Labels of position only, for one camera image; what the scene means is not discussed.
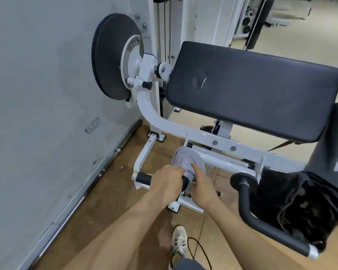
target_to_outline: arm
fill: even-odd
[[[64,270],[126,270],[154,220],[180,194],[184,172],[183,168],[170,165],[157,171],[149,191],[139,202],[94,239]]]
[[[219,200],[212,181],[192,166],[196,175],[196,184],[191,188],[193,201],[215,221],[243,270],[304,270],[230,211]]]

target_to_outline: left hand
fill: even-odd
[[[174,202],[182,192],[182,176],[185,169],[178,166],[165,165],[151,178],[149,193],[160,200],[161,208]]]

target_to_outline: gray towel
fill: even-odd
[[[200,155],[192,148],[180,147],[179,149],[176,150],[173,159],[171,161],[171,164],[173,166],[180,166],[186,170],[184,176],[189,179],[190,183],[193,181],[195,174],[194,169],[190,165],[191,163],[196,164],[205,173],[204,161],[202,160]]]

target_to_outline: black weight plate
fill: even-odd
[[[250,18],[249,17],[245,17],[244,19],[243,19],[243,21],[241,22],[241,24],[242,25],[248,25],[250,23]]]
[[[118,13],[106,16],[94,34],[91,45],[94,77],[101,91],[112,99],[131,96],[121,77],[120,60],[126,42],[133,35],[140,35],[137,24],[129,16]],[[143,44],[140,55],[144,55]]]
[[[244,34],[249,33],[249,31],[250,31],[250,26],[245,26],[245,27],[243,27],[243,33],[244,33]]]

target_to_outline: black seat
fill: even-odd
[[[334,108],[338,68],[184,42],[172,105],[294,142],[316,142]]]

